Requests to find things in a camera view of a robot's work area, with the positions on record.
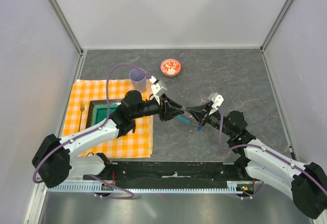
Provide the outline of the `red white patterned bowl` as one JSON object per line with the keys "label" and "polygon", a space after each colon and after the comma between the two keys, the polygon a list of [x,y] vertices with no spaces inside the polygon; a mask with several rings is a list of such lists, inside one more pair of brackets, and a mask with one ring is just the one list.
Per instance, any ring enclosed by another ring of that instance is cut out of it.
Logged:
{"label": "red white patterned bowl", "polygon": [[166,59],[160,65],[161,72],[168,77],[174,77],[181,71],[181,63],[176,59]]}

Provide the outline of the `gold fork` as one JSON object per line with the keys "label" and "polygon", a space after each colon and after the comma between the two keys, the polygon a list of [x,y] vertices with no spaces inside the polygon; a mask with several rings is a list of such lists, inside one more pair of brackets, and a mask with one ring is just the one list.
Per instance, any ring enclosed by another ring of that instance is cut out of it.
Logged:
{"label": "gold fork", "polygon": [[85,111],[85,102],[80,102],[80,119],[79,119],[79,126],[78,126],[78,132],[81,130],[81,120],[83,116],[83,112]]}

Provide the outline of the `aluminium corner post left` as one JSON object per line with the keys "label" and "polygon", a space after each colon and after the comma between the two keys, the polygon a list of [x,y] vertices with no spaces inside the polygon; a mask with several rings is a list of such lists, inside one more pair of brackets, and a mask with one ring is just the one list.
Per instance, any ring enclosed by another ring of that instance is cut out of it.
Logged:
{"label": "aluminium corner post left", "polygon": [[81,56],[84,52],[83,48],[81,47],[79,41],[77,40],[77,37],[72,31],[72,28],[70,27],[61,7],[59,6],[59,3],[57,0],[48,0],[50,6],[52,7],[55,15],[57,16],[59,22],[61,23],[61,26],[63,27],[64,31],[66,32],[68,38],[70,39],[71,43],[73,44],[74,48],[78,52],[78,54]]}

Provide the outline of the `aluminium corner post right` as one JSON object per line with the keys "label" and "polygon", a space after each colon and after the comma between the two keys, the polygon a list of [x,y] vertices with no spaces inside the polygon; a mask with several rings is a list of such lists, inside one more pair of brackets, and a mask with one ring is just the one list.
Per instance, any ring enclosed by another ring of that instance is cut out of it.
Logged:
{"label": "aluminium corner post right", "polygon": [[290,10],[294,0],[285,0],[281,10],[279,11],[274,23],[272,24],[267,36],[265,37],[262,45],[260,46],[261,53],[263,54],[267,47],[269,46],[272,38],[276,34],[277,30],[279,29],[281,23],[283,22],[285,16],[287,15],[288,11]]}

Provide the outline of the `purple plastic cup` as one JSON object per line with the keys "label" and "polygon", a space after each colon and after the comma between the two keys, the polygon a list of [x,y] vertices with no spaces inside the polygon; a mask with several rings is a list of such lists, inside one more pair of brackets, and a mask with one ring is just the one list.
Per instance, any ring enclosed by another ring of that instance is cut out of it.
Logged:
{"label": "purple plastic cup", "polygon": [[135,90],[143,93],[146,91],[146,72],[145,70],[138,68],[132,69],[129,72],[129,79],[134,87]]}

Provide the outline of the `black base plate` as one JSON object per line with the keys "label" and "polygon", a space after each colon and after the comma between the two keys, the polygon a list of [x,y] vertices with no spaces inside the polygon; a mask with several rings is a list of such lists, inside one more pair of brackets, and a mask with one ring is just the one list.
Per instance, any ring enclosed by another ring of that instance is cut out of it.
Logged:
{"label": "black base plate", "polygon": [[259,183],[239,164],[221,162],[116,161],[106,165],[98,178],[114,181],[121,188],[205,188],[227,186],[227,182]]}

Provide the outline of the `aluminium corner post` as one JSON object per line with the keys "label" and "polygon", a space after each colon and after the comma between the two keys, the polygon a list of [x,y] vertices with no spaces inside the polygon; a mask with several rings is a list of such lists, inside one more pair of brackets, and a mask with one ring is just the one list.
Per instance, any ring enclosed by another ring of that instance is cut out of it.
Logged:
{"label": "aluminium corner post", "polygon": [[61,23],[61,26],[63,27],[64,31],[66,32],[68,38],[70,39],[71,43],[73,44],[74,48],[78,52],[78,54],[81,56],[84,52],[83,48],[81,47],[79,41],[77,40],[77,37],[72,31],[72,28],[70,27],[61,7],[59,6],[59,3],[57,0],[48,0],[50,6],[52,7],[55,15],[57,16],[59,22]]}
{"label": "aluminium corner post", "polygon": [[281,23],[283,22],[285,16],[287,15],[288,11],[290,10],[294,0],[285,0],[281,10],[279,11],[274,23],[272,24],[267,36],[265,37],[262,45],[260,46],[261,53],[263,54],[267,47],[269,46],[272,38],[276,34],[277,30],[279,29]]}

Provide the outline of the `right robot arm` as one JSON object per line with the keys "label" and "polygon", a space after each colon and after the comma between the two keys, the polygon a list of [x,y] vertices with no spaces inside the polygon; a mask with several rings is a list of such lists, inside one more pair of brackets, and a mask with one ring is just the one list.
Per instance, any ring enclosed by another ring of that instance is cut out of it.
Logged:
{"label": "right robot arm", "polygon": [[210,103],[188,107],[186,111],[202,127],[209,124],[219,134],[229,136],[229,149],[242,156],[245,162],[234,166],[240,180],[248,177],[262,181],[288,196],[304,215],[317,219],[326,210],[326,173],[318,164],[302,163],[271,149],[246,129],[242,112],[222,110]]}

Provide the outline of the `blue carabiner keyring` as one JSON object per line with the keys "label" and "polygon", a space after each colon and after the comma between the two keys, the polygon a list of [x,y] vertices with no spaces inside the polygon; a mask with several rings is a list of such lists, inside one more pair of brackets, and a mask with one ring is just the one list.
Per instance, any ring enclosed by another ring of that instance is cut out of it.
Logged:
{"label": "blue carabiner keyring", "polygon": [[185,118],[185,117],[183,117],[181,115],[178,115],[176,118],[179,119],[180,121],[186,123],[186,124],[191,124],[191,121],[189,119],[187,119],[187,118]]}

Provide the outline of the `teal square plate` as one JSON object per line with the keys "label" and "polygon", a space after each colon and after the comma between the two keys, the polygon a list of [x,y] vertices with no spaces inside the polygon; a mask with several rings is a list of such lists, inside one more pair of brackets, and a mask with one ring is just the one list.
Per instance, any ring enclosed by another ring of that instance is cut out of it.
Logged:
{"label": "teal square plate", "polygon": [[94,126],[106,119],[108,114],[107,100],[92,100],[89,102],[85,128]]}

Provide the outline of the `orange checkered cloth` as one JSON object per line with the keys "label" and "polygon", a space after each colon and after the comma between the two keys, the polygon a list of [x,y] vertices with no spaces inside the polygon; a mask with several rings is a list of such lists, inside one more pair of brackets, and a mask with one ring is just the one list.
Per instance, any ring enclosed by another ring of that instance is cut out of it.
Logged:
{"label": "orange checkered cloth", "polygon": [[[109,99],[121,100],[134,87],[129,79],[110,80]],[[85,111],[81,120],[81,130],[85,129],[89,102],[106,100],[106,80],[77,80],[71,90],[68,110],[66,112],[62,136],[78,132],[80,119],[80,102],[85,102]],[[153,117],[143,117],[135,120],[135,132],[126,136],[107,141],[81,153],[104,153],[108,158],[148,158],[152,154]]]}

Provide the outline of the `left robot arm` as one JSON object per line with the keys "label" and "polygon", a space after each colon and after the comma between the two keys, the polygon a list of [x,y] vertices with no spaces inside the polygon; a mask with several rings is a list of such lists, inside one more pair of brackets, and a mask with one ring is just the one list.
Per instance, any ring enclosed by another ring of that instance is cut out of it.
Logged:
{"label": "left robot arm", "polygon": [[138,118],[158,115],[168,121],[184,113],[182,106],[166,94],[143,100],[139,91],[129,91],[116,110],[100,123],[70,136],[46,136],[32,159],[34,183],[53,188],[64,182],[72,172],[71,160],[103,142],[135,131]]}

